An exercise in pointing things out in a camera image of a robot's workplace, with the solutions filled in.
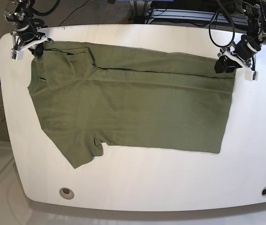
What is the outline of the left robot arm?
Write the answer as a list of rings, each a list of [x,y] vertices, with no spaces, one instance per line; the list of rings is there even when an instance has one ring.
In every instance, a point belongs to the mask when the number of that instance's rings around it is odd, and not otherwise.
[[[232,16],[225,9],[224,4],[217,1],[219,9],[215,12],[208,25],[208,33],[212,43],[220,48],[218,60],[214,66],[216,73],[231,73],[237,68],[244,68],[251,73],[256,73],[255,55],[261,51],[262,45],[266,45],[266,1],[256,0],[249,3],[241,0],[243,15],[247,17],[248,30],[241,36],[238,43],[235,43],[236,25]],[[225,19],[232,27],[232,38],[226,45],[219,45],[213,41],[211,35],[211,25],[218,16],[223,13]]]

